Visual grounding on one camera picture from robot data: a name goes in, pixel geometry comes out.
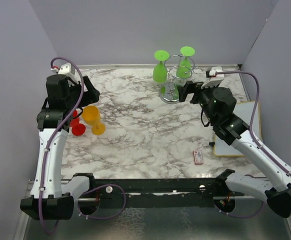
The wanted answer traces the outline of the orange wine glass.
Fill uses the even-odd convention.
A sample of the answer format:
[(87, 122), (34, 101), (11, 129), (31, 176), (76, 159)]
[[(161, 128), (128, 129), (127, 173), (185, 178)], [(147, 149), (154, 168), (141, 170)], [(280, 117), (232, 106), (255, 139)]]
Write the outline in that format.
[(96, 106), (86, 106), (83, 109), (82, 118), (87, 125), (91, 126), (91, 132), (94, 135), (100, 136), (105, 132), (106, 127), (101, 122), (101, 114)]

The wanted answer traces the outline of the red wine glass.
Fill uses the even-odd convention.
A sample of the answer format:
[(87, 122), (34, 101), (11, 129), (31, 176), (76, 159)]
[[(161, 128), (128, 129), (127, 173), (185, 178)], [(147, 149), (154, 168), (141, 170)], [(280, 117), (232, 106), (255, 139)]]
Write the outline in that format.
[(71, 132), (74, 136), (82, 136), (86, 131), (86, 126), (80, 123), (80, 116), (77, 110), (73, 112), (72, 116), (73, 119), (70, 121)]

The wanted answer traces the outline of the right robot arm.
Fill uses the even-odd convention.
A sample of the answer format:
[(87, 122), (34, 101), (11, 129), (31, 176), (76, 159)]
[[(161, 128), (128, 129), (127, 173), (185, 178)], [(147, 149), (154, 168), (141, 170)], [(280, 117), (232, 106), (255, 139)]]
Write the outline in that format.
[(187, 81), (178, 86), (179, 102), (189, 94), (191, 104), (199, 104), (215, 135), (248, 158), (266, 180), (244, 176), (227, 169), (217, 177), (215, 190), (226, 196), (239, 192), (261, 200), (277, 215), (291, 215), (291, 166), (275, 155), (254, 134), (252, 127), (234, 114), (237, 100), (230, 89), (220, 86), (203, 88), (202, 82)]

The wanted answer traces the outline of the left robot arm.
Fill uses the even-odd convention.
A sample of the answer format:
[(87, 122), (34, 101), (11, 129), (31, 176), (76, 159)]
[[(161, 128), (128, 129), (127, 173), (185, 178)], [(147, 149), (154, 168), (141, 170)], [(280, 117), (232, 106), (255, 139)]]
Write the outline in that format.
[(61, 181), (63, 151), (73, 119), (68, 114), (76, 104), (83, 108), (99, 101), (100, 92), (87, 76), (83, 83), (86, 92), (63, 74), (46, 79), (47, 98), (36, 117), (40, 143), (36, 176), (29, 197), (20, 201), (20, 209), (33, 220), (69, 220), (78, 198), (95, 194), (91, 173), (76, 173), (66, 184)]

